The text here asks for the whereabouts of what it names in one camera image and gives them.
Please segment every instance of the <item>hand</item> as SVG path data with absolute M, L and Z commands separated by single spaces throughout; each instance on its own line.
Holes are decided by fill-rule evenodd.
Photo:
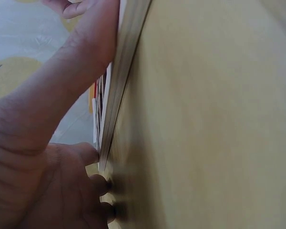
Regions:
M 119 1 L 90 3 L 65 45 L 0 99 L 0 228 L 105 229 L 113 214 L 99 200 L 106 180 L 85 172 L 98 161 L 96 150 L 88 143 L 48 144 L 114 57 Z

